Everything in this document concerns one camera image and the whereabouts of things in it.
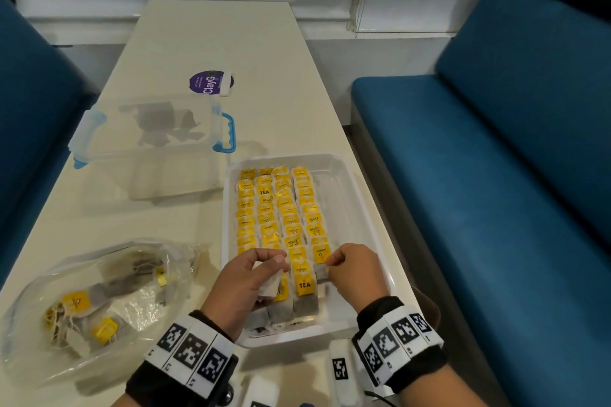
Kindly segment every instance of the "plastic tray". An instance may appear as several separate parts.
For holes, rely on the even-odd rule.
[[[303,166],[310,171],[317,189],[318,202],[327,222],[327,236],[332,248],[337,248],[343,243],[362,243],[376,252],[381,250],[378,235],[365,208],[361,192],[346,163],[339,156],[329,153],[262,156],[234,163],[227,168],[223,192],[221,249],[223,266],[237,254],[233,212],[237,202],[235,185],[240,171],[281,165],[289,168]],[[395,293],[395,283],[388,271],[384,255],[380,255],[380,262],[385,270],[390,291]],[[319,284],[318,296],[320,312],[317,316],[292,323],[290,329],[281,333],[251,336],[243,331],[238,344],[242,347],[254,348],[356,328],[355,311],[331,283]]]

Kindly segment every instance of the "table surface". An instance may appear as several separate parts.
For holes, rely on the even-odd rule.
[[[355,156],[318,75],[288,3],[152,0],[137,23],[100,100],[189,93],[189,78],[220,69],[235,74],[223,110],[236,121],[238,150],[230,163],[258,155],[332,152],[353,172],[386,256],[398,294],[414,294]],[[222,191],[162,201],[130,201],[89,164],[65,165],[0,293],[0,314],[36,275],[59,260],[137,237],[162,237],[202,245],[209,257],[186,309],[199,307],[220,268]],[[234,379],[258,373],[280,384],[282,406],[329,404],[325,350],[338,335],[260,349],[236,350]],[[0,370],[7,405],[108,406],[119,383],[84,397],[56,386],[26,394]]]

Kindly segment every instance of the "right hand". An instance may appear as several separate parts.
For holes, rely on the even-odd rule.
[[[378,255],[365,245],[345,243],[327,258],[329,279],[358,313],[390,292]]]

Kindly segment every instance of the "plastic bag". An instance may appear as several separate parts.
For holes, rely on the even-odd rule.
[[[136,239],[67,258],[32,281],[0,322],[19,385],[130,372],[189,297],[194,249]]]

